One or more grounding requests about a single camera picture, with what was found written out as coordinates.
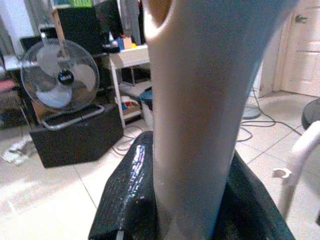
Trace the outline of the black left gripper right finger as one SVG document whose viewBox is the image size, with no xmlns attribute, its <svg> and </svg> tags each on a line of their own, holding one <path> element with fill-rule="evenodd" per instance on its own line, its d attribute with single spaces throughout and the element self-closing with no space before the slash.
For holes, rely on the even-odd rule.
<svg viewBox="0 0 320 240">
<path fill-rule="evenodd" d="M 231 162 L 212 239 L 294 239 L 267 189 L 237 152 Z"/>
</svg>

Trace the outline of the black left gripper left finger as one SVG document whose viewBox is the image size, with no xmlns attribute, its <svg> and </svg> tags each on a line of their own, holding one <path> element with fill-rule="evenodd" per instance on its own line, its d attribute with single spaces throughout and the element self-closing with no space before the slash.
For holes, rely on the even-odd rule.
<svg viewBox="0 0 320 240">
<path fill-rule="evenodd" d="M 90 240 L 154 240 L 157 208 L 153 132 L 142 132 L 107 180 L 88 235 Z"/>
</svg>

